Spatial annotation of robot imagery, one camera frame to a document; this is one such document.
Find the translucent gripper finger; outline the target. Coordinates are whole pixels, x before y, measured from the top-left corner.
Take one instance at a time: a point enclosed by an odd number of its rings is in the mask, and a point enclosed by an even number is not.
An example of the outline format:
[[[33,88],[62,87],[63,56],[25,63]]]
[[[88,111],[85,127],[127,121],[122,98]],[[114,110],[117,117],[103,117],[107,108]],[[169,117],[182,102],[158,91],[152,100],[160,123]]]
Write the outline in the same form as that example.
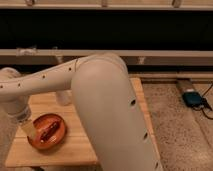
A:
[[[20,127],[30,139],[36,138],[37,131],[32,120],[22,122]]]

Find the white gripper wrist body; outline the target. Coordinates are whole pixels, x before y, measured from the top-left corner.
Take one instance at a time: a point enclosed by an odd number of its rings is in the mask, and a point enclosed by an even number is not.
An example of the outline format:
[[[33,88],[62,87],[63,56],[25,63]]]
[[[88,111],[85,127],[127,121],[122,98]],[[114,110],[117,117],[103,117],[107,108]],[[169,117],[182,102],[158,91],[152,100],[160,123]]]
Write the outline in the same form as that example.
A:
[[[16,123],[23,123],[31,116],[29,104],[22,100],[15,100],[8,103],[7,113],[10,119]]]

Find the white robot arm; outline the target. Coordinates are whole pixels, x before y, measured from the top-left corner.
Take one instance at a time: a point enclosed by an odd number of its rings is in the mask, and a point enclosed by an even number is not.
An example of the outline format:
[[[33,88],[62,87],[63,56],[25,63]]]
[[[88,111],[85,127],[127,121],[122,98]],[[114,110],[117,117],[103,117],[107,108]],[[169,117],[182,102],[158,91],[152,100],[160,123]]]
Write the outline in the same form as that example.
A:
[[[70,90],[103,171],[163,171],[125,62],[95,54],[21,75],[0,69],[0,105],[18,122],[30,116],[28,97]]]

